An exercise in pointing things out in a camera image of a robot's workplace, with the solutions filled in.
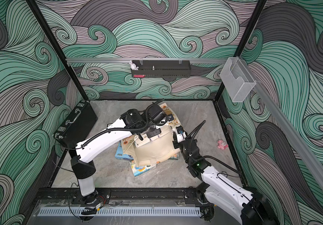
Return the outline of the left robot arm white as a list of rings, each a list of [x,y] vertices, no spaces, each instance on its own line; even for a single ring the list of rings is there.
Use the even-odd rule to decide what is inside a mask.
[[[93,175],[96,172],[94,158],[113,144],[132,135],[142,136],[150,128],[157,130],[174,120],[158,104],[153,102],[145,110],[130,109],[119,119],[93,137],[77,144],[76,156],[71,158],[71,167],[78,180],[83,198],[96,198]]]

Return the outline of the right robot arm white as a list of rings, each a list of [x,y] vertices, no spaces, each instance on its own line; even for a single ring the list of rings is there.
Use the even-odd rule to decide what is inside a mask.
[[[174,140],[173,146],[179,149],[187,163],[190,174],[202,181],[201,200],[211,203],[241,225],[278,225],[279,220],[265,196],[248,191],[225,177],[199,153],[197,140]]]

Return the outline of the floral canvas tote bag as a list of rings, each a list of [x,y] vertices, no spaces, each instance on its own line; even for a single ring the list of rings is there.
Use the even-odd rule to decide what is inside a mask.
[[[175,128],[181,123],[174,111],[166,104],[160,105],[166,114],[173,114],[174,120],[160,127],[162,133],[153,138],[142,134],[142,140],[134,135],[121,141],[124,154],[133,156],[137,166],[147,166],[168,160],[180,150],[173,147],[172,141],[176,138]]]

